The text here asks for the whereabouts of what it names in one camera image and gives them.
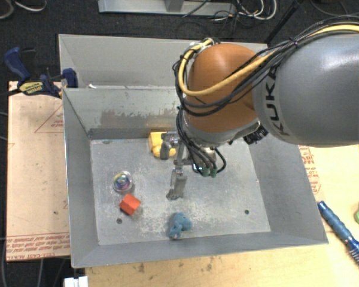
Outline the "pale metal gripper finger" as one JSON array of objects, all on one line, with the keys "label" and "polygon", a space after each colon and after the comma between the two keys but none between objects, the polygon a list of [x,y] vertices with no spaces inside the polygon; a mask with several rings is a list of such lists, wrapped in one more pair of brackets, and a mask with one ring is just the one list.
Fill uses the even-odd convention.
[{"label": "pale metal gripper finger", "polygon": [[186,182],[187,182],[186,175],[176,176],[176,195],[178,198],[183,198]]},{"label": "pale metal gripper finger", "polygon": [[176,169],[173,169],[171,172],[171,183],[169,192],[166,195],[168,200],[176,200],[178,198],[177,194],[177,183],[178,183],[178,173]]}]

